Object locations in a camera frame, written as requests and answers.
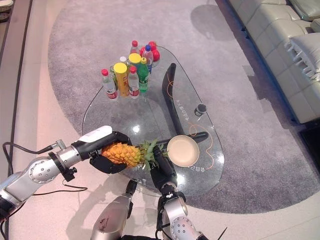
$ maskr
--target bottle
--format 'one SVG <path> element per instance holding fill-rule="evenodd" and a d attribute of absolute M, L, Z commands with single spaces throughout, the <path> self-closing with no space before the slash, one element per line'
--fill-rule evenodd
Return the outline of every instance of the bottle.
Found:
<path fill-rule="evenodd" d="M 145 57 L 141 58 L 141 65 L 138 68 L 139 76 L 139 90 L 141 93 L 145 93 L 148 89 L 149 80 L 149 70 L 147 67 L 147 59 Z"/>
<path fill-rule="evenodd" d="M 131 44 L 132 44 L 132 47 L 130 49 L 130 54 L 138 54 L 139 53 L 138 42 L 136 40 L 133 40 Z"/>
<path fill-rule="evenodd" d="M 110 71 L 109 71 L 109 78 L 113 79 L 115 89 L 118 90 L 118 82 L 117 82 L 117 77 L 115 74 L 114 66 L 110 66 Z"/>
<path fill-rule="evenodd" d="M 135 66 L 130 67 L 128 84 L 129 84 L 129 94 L 131 98 L 136 99 L 139 96 L 139 77 L 137 74 L 137 68 Z"/>
<path fill-rule="evenodd" d="M 151 51 L 151 46 L 145 45 L 145 50 L 142 53 L 142 57 L 146 58 L 146 65 L 148 67 L 149 73 L 151 74 L 151 70 L 152 70 L 152 63 L 154 62 L 154 55 Z"/>
<path fill-rule="evenodd" d="M 130 62 L 127 60 L 127 58 L 125 56 L 121 56 L 119 60 L 120 60 L 121 63 L 126 65 L 126 67 L 127 67 L 126 73 L 129 75 L 129 73 L 130 73 Z"/>
<path fill-rule="evenodd" d="M 116 89 L 116 85 L 114 80 L 110 78 L 108 70 L 102 69 L 101 73 L 102 73 L 102 85 L 108 98 L 117 99 L 118 92 Z"/>

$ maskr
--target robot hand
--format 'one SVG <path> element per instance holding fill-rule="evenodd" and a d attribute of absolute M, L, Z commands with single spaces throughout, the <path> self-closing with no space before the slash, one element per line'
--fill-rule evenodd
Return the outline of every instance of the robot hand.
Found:
<path fill-rule="evenodd" d="M 113 131 L 106 143 L 107 146 L 113 143 L 123 143 L 132 146 L 130 138 L 118 131 Z M 113 163 L 107 157 L 99 154 L 97 150 L 90 154 L 90 164 L 105 174 L 115 174 L 127 167 L 125 163 Z"/>
<path fill-rule="evenodd" d="M 150 164 L 150 174 L 154 186 L 162 193 L 162 188 L 171 183 L 177 187 L 177 174 L 173 163 L 169 160 L 168 157 L 165 157 L 162 154 L 160 148 L 156 145 L 153 148 L 153 156 L 155 161 L 158 162 L 159 167 L 155 166 L 152 163 Z"/>

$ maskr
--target glass coffee table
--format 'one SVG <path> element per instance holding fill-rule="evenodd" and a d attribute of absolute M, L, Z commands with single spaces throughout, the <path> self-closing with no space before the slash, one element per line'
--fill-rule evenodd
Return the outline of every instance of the glass coffee table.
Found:
<path fill-rule="evenodd" d="M 137 99 L 110 100 L 101 88 L 86 110 L 82 133 L 110 125 L 130 137 L 133 145 L 157 139 L 165 147 L 176 135 L 192 137 L 199 146 L 199 158 L 190 167 L 174 166 L 177 187 L 186 196 L 201 195 L 220 181 L 224 167 L 221 143 L 208 114 L 196 110 L 204 105 L 176 57 L 164 47 L 157 49 L 160 60 L 152 66 L 147 92 Z M 121 173 L 158 192 L 150 173 L 141 167 Z"/>

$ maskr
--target leather sofa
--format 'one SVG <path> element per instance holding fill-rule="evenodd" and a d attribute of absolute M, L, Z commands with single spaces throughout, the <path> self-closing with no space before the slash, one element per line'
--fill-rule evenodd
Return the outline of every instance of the leather sofa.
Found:
<path fill-rule="evenodd" d="M 320 120 L 320 1 L 229 3 L 273 73 L 296 120 L 301 124 Z"/>

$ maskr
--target red cap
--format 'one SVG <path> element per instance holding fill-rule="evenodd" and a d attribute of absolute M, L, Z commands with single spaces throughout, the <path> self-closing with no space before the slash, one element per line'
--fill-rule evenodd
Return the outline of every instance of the red cap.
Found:
<path fill-rule="evenodd" d="M 138 42 L 136 40 L 132 41 L 132 47 L 137 47 L 138 46 Z"/>
<path fill-rule="evenodd" d="M 103 76 L 108 76 L 108 74 L 109 74 L 107 69 L 102 69 L 101 73 L 102 73 Z"/>
<path fill-rule="evenodd" d="M 137 68 L 135 66 L 130 67 L 130 73 L 134 74 L 137 72 Z"/>

